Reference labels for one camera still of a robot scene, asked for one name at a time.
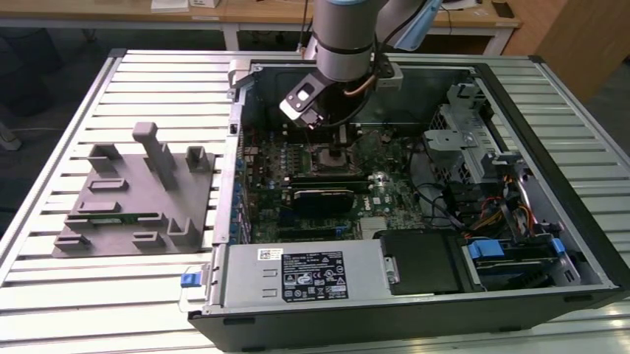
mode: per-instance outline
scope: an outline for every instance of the warning label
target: warning label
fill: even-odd
[[[283,254],[283,299],[347,299],[343,252]]]

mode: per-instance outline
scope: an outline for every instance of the wooden table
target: wooden table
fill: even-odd
[[[150,0],[0,0],[0,26],[117,28],[138,30],[221,30],[227,50],[237,50],[237,31],[299,31],[303,0],[223,0],[217,8],[190,7],[186,13],[150,13]],[[308,19],[312,16],[312,0]],[[432,35],[491,37],[484,54],[499,55],[519,27],[516,18],[500,18],[489,0],[479,7],[444,11]]]

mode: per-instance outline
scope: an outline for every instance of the small white label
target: small white label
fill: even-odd
[[[192,16],[193,20],[198,21],[217,21],[219,18],[216,16]]]
[[[283,249],[257,249],[257,260],[280,260]]]
[[[108,224],[108,223],[121,223],[120,219],[90,219],[90,223],[93,224]]]

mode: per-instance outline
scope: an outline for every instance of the white table leg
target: white table leg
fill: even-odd
[[[221,30],[225,39],[225,50],[237,51],[237,24],[223,24]]]
[[[512,36],[512,32],[513,28],[511,27],[496,28],[496,33],[489,39],[483,55],[500,55],[500,53],[503,53],[504,46],[507,45],[509,37]]]

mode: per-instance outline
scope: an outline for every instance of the metal bracket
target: metal bracket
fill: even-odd
[[[515,164],[523,157],[516,151],[507,153],[487,153],[481,158],[483,178],[496,178],[496,166]]]
[[[384,274],[387,275],[387,281],[389,284],[397,284],[400,282],[400,275],[393,257],[384,258]]]
[[[425,131],[427,148],[435,151],[459,151],[477,147],[476,139],[469,131]]]
[[[376,91],[400,91],[403,87],[403,70],[400,70],[400,65],[391,63],[388,68],[391,73],[387,77],[379,77],[376,81]]]
[[[227,82],[229,84],[227,98],[231,99],[232,102],[237,101],[237,93],[240,89],[253,84],[252,72],[259,72],[261,69],[260,66],[255,66],[252,70],[249,59],[233,59],[229,62],[227,68]]]

